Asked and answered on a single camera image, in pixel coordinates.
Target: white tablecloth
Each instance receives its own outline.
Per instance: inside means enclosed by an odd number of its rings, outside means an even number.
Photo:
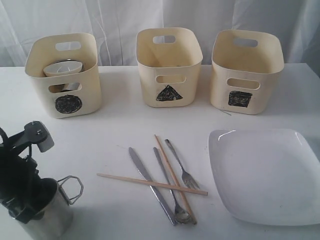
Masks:
[[[54,119],[40,104],[23,67],[0,68],[0,126],[8,135],[33,120],[42,121],[55,146],[33,157],[41,177],[78,176],[82,197],[72,206],[74,220],[65,240],[124,239],[319,239],[319,225],[280,227],[233,218],[214,184],[208,136],[215,129],[290,128],[307,139],[320,157],[320,79],[303,63],[286,64],[267,109],[258,115],[226,114],[209,102],[211,67],[203,66],[195,101],[186,107],[152,108],[143,103],[136,66],[99,67],[103,104],[88,115]],[[208,196],[188,194],[196,226],[172,226],[149,187],[96,176],[107,173],[141,178],[128,155],[136,149],[155,181],[165,182],[153,147],[153,134],[168,138]],[[177,161],[167,150],[176,173]],[[66,186],[70,194],[78,189]],[[173,208],[169,191],[161,189]],[[29,237],[0,207],[0,238]]]

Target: black circle symbol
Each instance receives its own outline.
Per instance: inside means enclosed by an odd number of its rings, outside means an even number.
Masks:
[[[65,95],[55,100],[55,109],[62,114],[72,114],[82,107],[82,101],[78,96]]]

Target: butter knife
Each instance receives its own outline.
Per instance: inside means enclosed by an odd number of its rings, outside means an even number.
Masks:
[[[142,163],[142,161],[140,160],[140,158],[138,157],[138,155],[136,154],[135,150],[132,147],[129,147],[129,155],[130,155],[130,158],[132,159],[135,167],[138,169],[139,173],[145,178],[145,180],[152,181],[152,178],[149,175],[147,169],[145,168],[144,164]],[[164,197],[162,196],[162,194],[159,192],[159,190],[156,187],[150,186],[150,188],[151,188],[152,192],[154,193],[156,199],[161,204],[161,207],[163,208],[165,214],[168,216],[170,222],[172,223],[172,225],[175,226],[177,224],[177,221],[175,219],[175,215],[171,211],[166,200],[164,199]]]

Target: wooden chopstick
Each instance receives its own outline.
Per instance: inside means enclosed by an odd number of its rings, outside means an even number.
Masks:
[[[181,187],[181,186],[176,186],[176,185],[164,184],[164,183],[160,183],[160,182],[146,181],[146,180],[141,180],[141,179],[137,179],[137,178],[115,176],[115,175],[109,175],[109,174],[103,174],[103,173],[97,173],[97,175],[100,177],[108,178],[108,179],[117,179],[117,180],[122,180],[122,181],[126,181],[126,182],[131,182],[131,183],[144,184],[144,185],[148,185],[148,186],[173,189],[173,190],[178,190],[178,191],[182,191],[182,192],[186,192],[186,193],[208,196],[207,191],[191,189],[191,188],[187,188],[187,187]]]
[[[169,162],[169,160],[168,160],[168,158],[167,158],[167,155],[166,155],[166,153],[165,153],[165,151],[164,151],[164,149],[163,149],[163,147],[162,147],[162,145],[161,145],[161,142],[159,141],[158,136],[157,136],[157,135],[154,135],[154,137],[155,137],[155,139],[156,139],[156,141],[157,141],[157,143],[158,143],[158,145],[159,145],[160,151],[161,151],[161,153],[162,153],[162,155],[163,155],[163,158],[164,158],[164,162],[165,162],[167,168],[169,169],[169,172],[170,172],[170,174],[171,174],[171,177],[172,177],[175,185],[177,185],[178,187],[180,187],[180,184],[179,184],[179,181],[178,181],[178,179],[177,179],[177,177],[176,177],[176,174],[175,174],[173,168],[172,168],[171,165],[170,165],[170,162]],[[194,212],[192,211],[192,209],[191,209],[191,207],[190,207],[190,205],[189,205],[189,203],[188,203],[188,200],[187,200],[187,198],[186,198],[185,193],[184,193],[183,191],[179,191],[179,193],[180,193],[181,199],[182,199],[182,201],[183,201],[183,204],[184,204],[186,210],[188,211],[188,213],[189,213],[189,214],[192,216],[192,218],[193,218],[193,224],[197,224],[197,219],[196,219],[195,214],[194,214]]]

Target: black triangle symbol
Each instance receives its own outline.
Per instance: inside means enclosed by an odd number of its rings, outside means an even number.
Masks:
[[[183,97],[177,93],[176,90],[170,85],[167,85],[156,97],[157,101],[165,102],[165,101],[174,101],[174,100],[180,100],[183,99]]]

